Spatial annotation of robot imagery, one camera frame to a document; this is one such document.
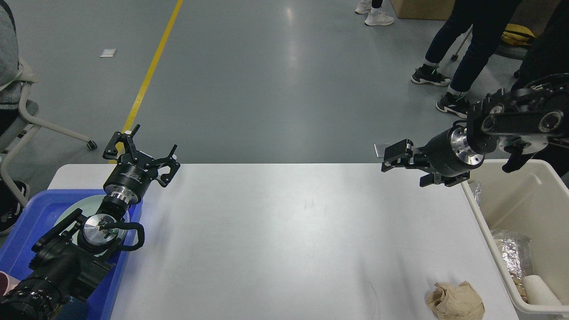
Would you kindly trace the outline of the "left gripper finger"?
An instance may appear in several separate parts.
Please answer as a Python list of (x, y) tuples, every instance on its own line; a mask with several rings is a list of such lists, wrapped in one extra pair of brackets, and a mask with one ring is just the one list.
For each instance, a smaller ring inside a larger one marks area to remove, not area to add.
[[(177, 144), (174, 144), (167, 156), (159, 159), (151, 158), (151, 160), (144, 164), (145, 172), (151, 181), (157, 181), (162, 187), (167, 187), (172, 182), (173, 177), (180, 168), (180, 163), (177, 162), (175, 156), (176, 149)], [(168, 168), (169, 171), (160, 173), (159, 170), (165, 167)]]
[(134, 144), (134, 135), (140, 129), (140, 124), (136, 124), (133, 130), (127, 130), (124, 133), (115, 132), (110, 141), (106, 145), (102, 158), (114, 161), (118, 165), (140, 164), (140, 152)]

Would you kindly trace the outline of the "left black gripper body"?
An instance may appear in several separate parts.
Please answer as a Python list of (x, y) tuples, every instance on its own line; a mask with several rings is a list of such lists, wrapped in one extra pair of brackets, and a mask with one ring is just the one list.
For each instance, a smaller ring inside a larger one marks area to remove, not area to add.
[(134, 163), (130, 154), (122, 154), (116, 160), (116, 167), (103, 185), (105, 201), (121, 207), (140, 203), (150, 183), (155, 180), (154, 172)]

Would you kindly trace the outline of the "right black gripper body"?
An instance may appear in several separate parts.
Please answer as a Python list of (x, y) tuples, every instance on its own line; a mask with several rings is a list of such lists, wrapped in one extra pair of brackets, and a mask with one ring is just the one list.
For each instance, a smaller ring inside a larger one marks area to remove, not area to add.
[(477, 153), (467, 139), (465, 126), (453, 126), (418, 148), (414, 165), (428, 174), (421, 177), (419, 186), (443, 184), (452, 187), (468, 180), (470, 172), (482, 165), (485, 156)]

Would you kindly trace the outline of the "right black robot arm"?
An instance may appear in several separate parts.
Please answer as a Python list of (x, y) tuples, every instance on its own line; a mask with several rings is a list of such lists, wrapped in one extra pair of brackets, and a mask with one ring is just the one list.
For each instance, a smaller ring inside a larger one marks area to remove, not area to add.
[(568, 142), (568, 74), (530, 82), (521, 89), (494, 94), (471, 105), (467, 118), (417, 147), (409, 139), (374, 144), (381, 170), (417, 169), (425, 172), (421, 187), (455, 186), (469, 179), (485, 156), (497, 148), (510, 154), (504, 172), (519, 170), (549, 144)]

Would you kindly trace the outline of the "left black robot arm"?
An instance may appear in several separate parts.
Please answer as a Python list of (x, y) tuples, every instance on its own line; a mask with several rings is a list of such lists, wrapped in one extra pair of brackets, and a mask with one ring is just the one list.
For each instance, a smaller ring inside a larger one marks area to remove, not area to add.
[(108, 261), (112, 254), (144, 245), (144, 227), (126, 220), (128, 209), (141, 202), (152, 181), (167, 187), (180, 164), (176, 144), (158, 159), (137, 149), (133, 138), (139, 128), (110, 138), (102, 158), (116, 166), (95, 213), (74, 209), (34, 243), (31, 275), (1, 297), (3, 320), (52, 320), (71, 298), (86, 301), (92, 295), (114, 267)]

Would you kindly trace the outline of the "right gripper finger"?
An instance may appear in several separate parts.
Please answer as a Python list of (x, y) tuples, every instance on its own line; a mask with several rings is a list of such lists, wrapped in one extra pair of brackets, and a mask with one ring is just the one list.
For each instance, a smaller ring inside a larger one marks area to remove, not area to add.
[(414, 163), (414, 155), (418, 152), (417, 147), (409, 139), (401, 140), (395, 144), (386, 146), (384, 161)]
[(381, 165), (382, 172), (388, 172), (389, 170), (395, 168), (415, 169), (415, 170), (421, 170), (423, 172), (429, 172), (429, 162), (422, 162), (422, 163), (408, 163), (400, 161), (382, 162)]

